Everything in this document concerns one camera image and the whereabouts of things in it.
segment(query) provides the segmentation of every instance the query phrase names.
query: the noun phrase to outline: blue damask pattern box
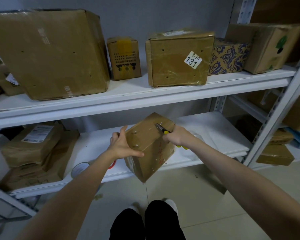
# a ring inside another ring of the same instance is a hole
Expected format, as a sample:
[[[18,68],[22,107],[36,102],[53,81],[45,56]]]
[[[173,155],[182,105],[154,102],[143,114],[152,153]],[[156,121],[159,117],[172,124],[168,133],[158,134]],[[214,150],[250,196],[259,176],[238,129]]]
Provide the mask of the blue damask pattern box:
[[[248,43],[232,43],[222,38],[214,41],[208,76],[240,72],[250,51]]]

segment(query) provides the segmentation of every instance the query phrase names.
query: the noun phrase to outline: number label 131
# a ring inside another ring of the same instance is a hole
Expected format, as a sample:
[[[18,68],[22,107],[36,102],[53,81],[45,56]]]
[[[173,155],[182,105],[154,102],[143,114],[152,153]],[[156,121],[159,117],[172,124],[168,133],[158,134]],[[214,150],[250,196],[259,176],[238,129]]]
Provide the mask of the number label 131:
[[[189,53],[189,55],[186,57],[184,62],[191,66],[193,69],[196,69],[198,65],[201,63],[202,58],[200,58],[197,54],[195,54],[193,51]]]

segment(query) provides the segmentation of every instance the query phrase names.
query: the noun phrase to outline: right hand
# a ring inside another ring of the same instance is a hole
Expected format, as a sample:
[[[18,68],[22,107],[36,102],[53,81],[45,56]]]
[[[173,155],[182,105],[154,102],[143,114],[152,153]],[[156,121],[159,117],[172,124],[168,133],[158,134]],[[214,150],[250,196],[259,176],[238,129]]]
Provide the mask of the right hand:
[[[164,141],[168,141],[178,146],[188,147],[187,144],[193,135],[187,131],[185,128],[176,125],[171,133],[163,135]]]

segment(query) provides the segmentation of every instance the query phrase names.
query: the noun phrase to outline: leg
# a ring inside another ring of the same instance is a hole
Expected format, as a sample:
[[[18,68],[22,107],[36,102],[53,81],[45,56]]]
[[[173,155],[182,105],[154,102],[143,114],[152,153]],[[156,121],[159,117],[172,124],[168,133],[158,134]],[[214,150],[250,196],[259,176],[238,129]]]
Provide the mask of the leg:
[[[152,201],[144,213],[147,240],[185,240],[176,211],[162,200]]]
[[[109,240],[145,240],[145,226],[142,217],[130,208],[121,212],[114,220],[110,229]]]

